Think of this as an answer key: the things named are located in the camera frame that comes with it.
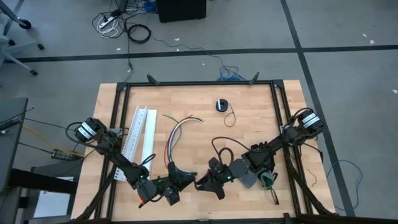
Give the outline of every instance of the green object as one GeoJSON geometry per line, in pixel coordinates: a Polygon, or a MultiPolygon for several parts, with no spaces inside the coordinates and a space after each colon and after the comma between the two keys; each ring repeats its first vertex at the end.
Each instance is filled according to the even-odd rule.
{"type": "Polygon", "coordinates": [[[274,185],[274,177],[272,176],[271,172],[263,172],[261,174],[261,182],[267,190],[271,189],[274,185]],[[266,184],[267,179],[271,180],[272,183],[270,185],[266,184]]]}

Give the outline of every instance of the black puck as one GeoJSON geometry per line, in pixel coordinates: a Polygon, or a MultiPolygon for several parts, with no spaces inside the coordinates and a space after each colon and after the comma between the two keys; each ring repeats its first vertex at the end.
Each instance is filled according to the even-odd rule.
{"type": "Polygon", "coordinates": [[[216,109],[219,112],[225,112],[228,109],[228,101],[224,99],[219,99],[216,102],[216,109]]]}

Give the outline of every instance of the black box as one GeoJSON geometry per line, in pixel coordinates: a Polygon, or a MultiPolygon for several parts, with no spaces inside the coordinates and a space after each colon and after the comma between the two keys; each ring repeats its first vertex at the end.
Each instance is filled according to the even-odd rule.
{"type": "Polygon", "coordinates": [[[156,4],[161,22],[206,17],[206,0],[156,0],[156,4]]]}

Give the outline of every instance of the yellow cable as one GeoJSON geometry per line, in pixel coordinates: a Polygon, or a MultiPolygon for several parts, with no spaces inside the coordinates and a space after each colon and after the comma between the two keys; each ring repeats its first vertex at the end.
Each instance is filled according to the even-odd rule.
{"type": "Polygon", "coordinates": [[[78,157],[84,157],[84,155],[81,155],[81,154],[79,154],[79,153],[77,153],[77,152],[72,152],[72,151],[69,151],[69,150],[60,149],[60,148],[57,147],[57,146],[53,146],[53,145],[51,145],[40,133],[38,133],[37,131],[35,131],[35,130],[33,130],[33,129],[30,129],[30,128],[26,127],[26,126],[23,126],[23,127],[24,127],[24,129],[26,129],[26,130],[32,132],[33,134],[37,135],[39,138],[41,138],[41,140],[43,140],[44,143],[46,143],[47,145],[49,145],[49,146],[50,146],[51,148],[53,148],[53,149],[58,149],[59,151],[62,151],[62,152],[71,153],[71,154],[76,155],[76,156],[78,156],[78,157]]]}

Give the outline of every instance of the blue cable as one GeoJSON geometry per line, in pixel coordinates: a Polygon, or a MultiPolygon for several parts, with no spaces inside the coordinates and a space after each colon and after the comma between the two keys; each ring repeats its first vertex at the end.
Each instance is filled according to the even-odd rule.
{"type": "Polygon", "coordinates": [[[359,170],[359,173],[361,174],[361,178],[360,178],[358,184],[356,185],[356,204],[355,204],[355,206],[353,207],[353,209],[346,210],[346,209],[339,208],[339,207],[335,206],[335,208],[337,208],[338,210],[342,210],[342,211],[352,211],[352,210],[355,210],[355,209],[358,207],[358,205],[359,205],[359,193],[358,193],[358,189],[359,189],[360,183],[361,183],[362,180],[363,180],[363,173],[362,173],[361,168],[359,168],[359,167],[358,167],[357,165],[355,165],[353,162],[348,161],[348,160],[345,160],[345,159],[341,159],[341,160],[338,160],[337,162],[335,162],[335,163],[331,166],[331,168],[330,168],[328,174],[326,175],[326,178],[329,178],[329,175],[330,175],[331,170],[332,170],[332,169],[334,168],[334,166],[337,165],[339,162],[347,162],[347,163],[349,163],[349,164],[355,166],[355,168],[357,168],[357,169],[359,170]]]}
{"type": "Polygon", "coordinates": [[[220,77],[218,78],[218,81],[240,81],[240,80],[245,80],[240,74],[238,74],[239,68],[237,66],[225,65],[224,62],[223,62],[223,59],[220,56],[209,54],[203,47],[188,47],[185,44],[170,45],[166,41],[156,38],[154,36],[154,32],[153,31],[151,31],[151,32],[152,32],[151,37],[154,40],[159,41],[159,42],[163,42],[165,45],[167,45],[170,48],[183,46],[183,47],[185,47],[187,49],[190,49],[190,50],[202,50],[208,56],[218,58],[220,60],[221,64],[222,64],[222,66],[221,66],[221,68],[219,70],[220,77]]]}

